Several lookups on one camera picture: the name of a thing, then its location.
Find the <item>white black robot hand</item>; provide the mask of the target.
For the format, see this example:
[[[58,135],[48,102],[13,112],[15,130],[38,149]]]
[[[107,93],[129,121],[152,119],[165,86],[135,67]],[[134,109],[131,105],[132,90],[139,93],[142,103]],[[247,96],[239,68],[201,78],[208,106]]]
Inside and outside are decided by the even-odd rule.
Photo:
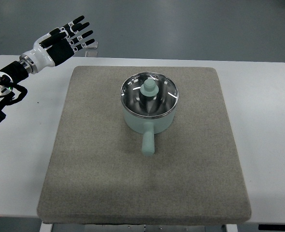
[[[89,38],[93,31],[84,31],[90,25],[89,22],[82,23],[84,18],[82,15],[37,39],[33,48],[19,57],[19,63],[28,73],[36,74],[46,67],[64,63],[76,52],[94,43],[95,40]]]

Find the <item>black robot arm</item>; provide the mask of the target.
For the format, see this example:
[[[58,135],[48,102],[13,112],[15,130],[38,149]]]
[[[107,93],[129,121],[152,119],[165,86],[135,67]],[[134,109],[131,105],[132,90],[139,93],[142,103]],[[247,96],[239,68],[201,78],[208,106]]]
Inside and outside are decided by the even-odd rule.
[[[25,60],[14,61],[0,70],[0,123],[6,118],[4,107],[22,101],[28,90],[19,82],[28,78],[33,69]]]

